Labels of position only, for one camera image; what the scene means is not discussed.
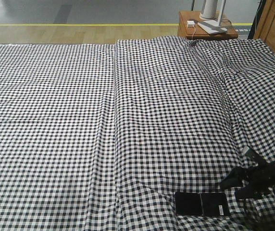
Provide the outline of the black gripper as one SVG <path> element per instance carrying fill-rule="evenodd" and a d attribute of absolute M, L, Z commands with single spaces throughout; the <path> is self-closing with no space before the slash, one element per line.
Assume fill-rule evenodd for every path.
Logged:
<path fill-rule="evenodd" d="M 252 155 L 251 160 L 258 163 L 257 166 L 246 170 L 248 185 L 236 191 L 237 200 L 262 199 L 270 193 L 269 187 L 275 186 L 275 161 L 268 163 L 259 155 Z M 244 169 L 235 167 L 220 182 L 220 189 L 226 190 L 234 187 L 242 187 L 242 174 Z"/>

